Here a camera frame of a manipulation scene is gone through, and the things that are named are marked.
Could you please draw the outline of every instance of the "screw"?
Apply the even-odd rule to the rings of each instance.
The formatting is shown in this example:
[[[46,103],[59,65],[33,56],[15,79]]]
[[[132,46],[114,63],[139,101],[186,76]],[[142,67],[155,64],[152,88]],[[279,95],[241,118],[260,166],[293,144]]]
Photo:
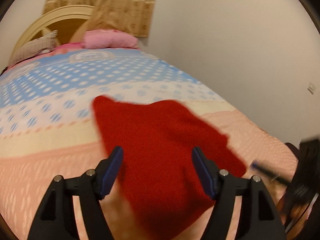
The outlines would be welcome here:
[[[227,171],[227,170],[220,170],[219,173],[220,173],[220,175],[222,175],[222,176],[227,176],[227,175],[229,174],[229,171]]]
[[[60,180],[62,180],[62,176],[61,176],[61,175],[57,175],[57,176],[55,176],[55,177],[53,178],[53,180],[54,180],[55,182],[59,182]]]
[[[96,171],[94,169],[90,169],[90,170],[87,170],[87,172],[85,174],[87,174],[88,176],[92,176],[96,173]]]
[[[252,176],[252,179],[253,179],[253,181],[255,181],[255,182],[261,181],[261,178],[260,178],[258,175],[253,175],[253,176]]]

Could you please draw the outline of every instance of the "mattress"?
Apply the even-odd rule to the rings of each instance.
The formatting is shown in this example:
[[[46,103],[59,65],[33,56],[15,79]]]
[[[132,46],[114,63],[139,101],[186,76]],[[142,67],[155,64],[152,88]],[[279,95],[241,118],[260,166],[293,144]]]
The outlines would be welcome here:
[[[81,175],[106,158],[92,119],[91,101],[150,104],[177,100],[229,136],[228,147],[254,174],[253,160],[292,176],[296,158],[207,86],[172,65],[136,49],[78,49],[23,61],[0,77],[0,213],[20,240],[27,239],[36,209],[52,178]],[[273,192],[279,199],[284,189]],[[75,214],[87,239],[78,199]],[[237,198],[228,239],[240,212]],[[115,183],[101,206],[115,239],[148,239]],[[212,209],[177,239],[200,239]]]

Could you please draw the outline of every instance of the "pink bedspread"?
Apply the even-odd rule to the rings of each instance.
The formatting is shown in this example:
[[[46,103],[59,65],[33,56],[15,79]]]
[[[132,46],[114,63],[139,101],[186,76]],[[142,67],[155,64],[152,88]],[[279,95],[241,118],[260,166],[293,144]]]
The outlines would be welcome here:
[[[296,159],[291,151],[279,140],[260,130],[238,110],[208,111],[207,103],[198,102],[186,104],[191,111],[199,115],[221,132],[229,135],[228,146],[241,158],[247,166],[257,159],[267,162],[275,170],[287,176],[292,176],[296,168]],[[4,158],[0,162],[0,213],[9,227],[20,240],[27,239],[28,231],[41,201],[52,178],[61,174],[65,178],[79,176],[89,168],[94,168],[98,162],[107,156],[102,151],[100,138],[91,119],[73,122],[69,125],[50,127],[47,130],[16,135],[17,140],[23,137],[35,138],[30,145],[43,140],[49,142],[53,135],[60,134],[59,147],[49,151],[39,151],[37,154],[24,155],[15,158]],[[73,143],[66,143],[63,135],[75,134]],[[248,170],[245,177],[254,172]],[[283,188],[274,189],[274,197],[279,199]],[[107,222],[116,240],[149,239],[144,230],[136,223],[129,203],[121,195],[116,183],[101,202]],[[228,239],[234,239],[237,220],[240,212],[240,199],[237,199],[234,217],[229,230]],[[75,198],[75,213],[80,239],[87,239],[78,200]],[[208,222],[211,209],[205,212],[191,227],[175,239],[200,239]]]

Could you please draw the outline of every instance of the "red cloth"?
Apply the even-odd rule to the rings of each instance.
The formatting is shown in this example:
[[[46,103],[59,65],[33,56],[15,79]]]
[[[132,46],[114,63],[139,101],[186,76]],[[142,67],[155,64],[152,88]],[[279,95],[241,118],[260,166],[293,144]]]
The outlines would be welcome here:
[[[135,105],[99,96],[93,109],[106,151],[124,149],[120,185],[154,240],[174,238],[213,205],[193,167],[193,147],[235,176],[246,171],[227,137],[176,101]]]

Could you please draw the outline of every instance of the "blue gripper pad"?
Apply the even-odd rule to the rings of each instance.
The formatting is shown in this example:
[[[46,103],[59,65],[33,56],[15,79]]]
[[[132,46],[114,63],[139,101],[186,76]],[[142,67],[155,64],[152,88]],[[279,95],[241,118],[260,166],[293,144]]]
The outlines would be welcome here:
[[[123,158],[123,149],[120,146],[116,146],[109,158],[98,164],[96,171],[98,172],[97,184],[100,199],[104,199],[104,197],[110,193],[121,168]]]
[[[219,172],[219,169],[214,164],[214,162],[208,160],[205,157],[200,147],[194,147],[192,149],[191,157],[193,166],[196,169],[196,173],[200,179],[204,192],[212,200],[215,200],[219,193],[219,182],[217,174],[212,174],[212,172]]]

